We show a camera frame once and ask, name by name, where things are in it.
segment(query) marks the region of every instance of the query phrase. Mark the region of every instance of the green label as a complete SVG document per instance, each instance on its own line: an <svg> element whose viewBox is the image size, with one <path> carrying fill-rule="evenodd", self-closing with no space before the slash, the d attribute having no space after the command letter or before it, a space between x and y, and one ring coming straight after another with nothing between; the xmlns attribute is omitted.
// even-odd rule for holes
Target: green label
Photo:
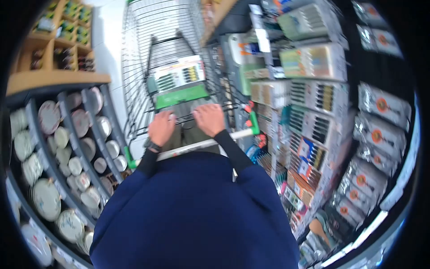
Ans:
<svg viewBox="0 0 430 269"><path fill-rule="evenodd" d="M180 102L196 100L207 96L209 96L209 94L206 92L205 87L203 85L198 85L158 96L155 108L161 109L171 105L176 105Z"/></svg>

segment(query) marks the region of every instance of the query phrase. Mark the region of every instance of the wristwatch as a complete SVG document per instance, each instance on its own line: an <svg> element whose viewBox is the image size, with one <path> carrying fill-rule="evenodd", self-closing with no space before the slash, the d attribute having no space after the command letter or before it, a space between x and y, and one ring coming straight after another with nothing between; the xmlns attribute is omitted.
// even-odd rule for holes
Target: wristwatch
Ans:
<svg viewBox="0 0 430 269"><path fill-rule="evenodd" d="M152 140L150 138L148 138L146 140L144 147L146 147L146 148L152 148L152 149L155 149L158 152L161 152L161 147L158 146L157 144L155 144L154 142L152 142Z"/></svg>

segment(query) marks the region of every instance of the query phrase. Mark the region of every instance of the hand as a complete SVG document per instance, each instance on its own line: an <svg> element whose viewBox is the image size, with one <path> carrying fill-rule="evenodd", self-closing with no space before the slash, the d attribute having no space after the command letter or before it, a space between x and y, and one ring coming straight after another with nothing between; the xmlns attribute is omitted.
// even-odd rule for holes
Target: hand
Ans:
<svg viewBox="0 0 430 269"><path fill-rule="evenodd" d="M149 125L149 137L157 146L162 147L175 130L176 116L173 111L163 111L155 115Z"/></svg>
<svg viewBox="0 0 430 269"><path fill-rule="evenodd" d="M193 115L197 126L212 138L225 129L224 113L218 104L199 105Z"/></svg>

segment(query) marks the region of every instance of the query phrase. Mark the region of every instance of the black sleeve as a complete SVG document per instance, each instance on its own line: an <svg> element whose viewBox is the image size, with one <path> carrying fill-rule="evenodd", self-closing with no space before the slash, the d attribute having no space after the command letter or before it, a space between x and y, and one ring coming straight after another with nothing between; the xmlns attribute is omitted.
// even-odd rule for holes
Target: black sleeve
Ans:
<svg viewBox="0 0 430 269"><path fill-rule="evenodd" d="M239 175L245 168L254 165L248 156L239 148L236 142L233 141L227 130L218 133L214 140L224 149L227 153L233 168Z"/></svg>
<svg viewBox="0 0 430 269"><path fill-rule="evenodd" d="M141 171L148 178L155 174L155 163L157 162L158 153L155 153L149 149L145 150L145 154L142 157L137 170Z"/></svg>

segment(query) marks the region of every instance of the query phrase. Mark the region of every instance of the wooden shelf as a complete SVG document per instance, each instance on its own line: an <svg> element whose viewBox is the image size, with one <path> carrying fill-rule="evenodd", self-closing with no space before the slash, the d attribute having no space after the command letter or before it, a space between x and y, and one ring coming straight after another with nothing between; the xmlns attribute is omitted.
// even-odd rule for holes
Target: wooden shelf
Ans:
<svg viewBox="0 0 430 269"><path fill-rule="evenodd" d="M89 71L77 71L78 56L85 56L94 59L94 53L91 48L91 19L84 23L79 20L81 8L91 9L92 6L83 5L79 0L73 0L79 3L76 15L72 18L63 13L67 0L59 0L54 11L52 23L55 30L50 33L30 32L20 49L20 53L12 65L11 75L8 82L6 95L10 96L25 90L40 88L43 86L52 86L59 84L77 84L77 83L110 83L110 76L107 74L98 74ZM56 38L57 29L60 27L62 19L71 21L74 24L72 32L73 39L67 40L62 37ZM84 45L77 42L77 28L83 26L88 29L88 44ZM75 71L58 69L58 64L54 60L55 48L70 48L74 53ZM33 51L43 50L42 67L39 70L31 70L31 64L35 60Z"/></svg>
<svg viewBox="0 0 430 269"><path fill-rule="evenodd" d="M108 74L86 71L67 70L33 70L18 72L9 77L6 96L43 86L77 84L77 83L110 83Z"/></svg>
<svg viewBox="0 0 430 269"><path fill-rule="evenodd" d="M234 4L236 4L238 0L222 0L221 5L218 7L218 10L214 14L213 25L205 27L205 33L200 39L201 47L205 47L209 38L214 34L215 29L221 23L221 21L225 18L225 16L229 13L229 11L233 8Z"/></svg>

